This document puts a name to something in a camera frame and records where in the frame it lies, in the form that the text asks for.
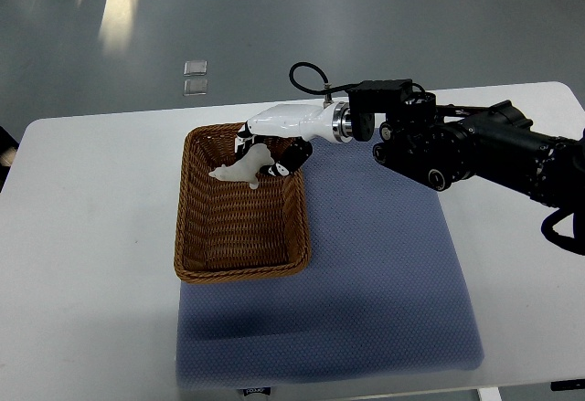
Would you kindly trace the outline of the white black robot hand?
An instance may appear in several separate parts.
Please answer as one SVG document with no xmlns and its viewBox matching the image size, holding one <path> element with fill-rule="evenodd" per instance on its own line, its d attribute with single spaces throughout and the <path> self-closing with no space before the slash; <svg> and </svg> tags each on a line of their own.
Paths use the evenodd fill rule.
<svg viewBox="0 0 585 401">
<path fill-rule="evenodd" d="M 274 164 L 264 165 L 262 174 L 288 176 L 299 170 L 313 152 L 311 140 L 323 138 L 331 143 L 350 142 L 353 133 L 350 108 L 346 102 L 324 107 L 311 104 L 278 104 L 244 122 L 234 141 L 236 158 L 247 154 L 269 137 L 291 138 L 292 142 Z"/>
</svg>

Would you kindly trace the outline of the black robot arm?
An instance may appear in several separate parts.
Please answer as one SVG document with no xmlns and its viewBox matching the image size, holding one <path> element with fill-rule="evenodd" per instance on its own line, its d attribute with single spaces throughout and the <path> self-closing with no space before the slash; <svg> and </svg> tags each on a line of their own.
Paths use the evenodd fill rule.
<svg viewBox="0 0 585 401">
<path fill-rule="evenodd" d="M 553 208 L 545 239 L 584 252 L 584 141 L 532 131 L 508 100 L 490 107 L 440 105 L 411 79 L 366 80 L 346 88 L 351 136 L 378 132 L 375 161 L 444 191 L 479 176 Z"/>
</svg>

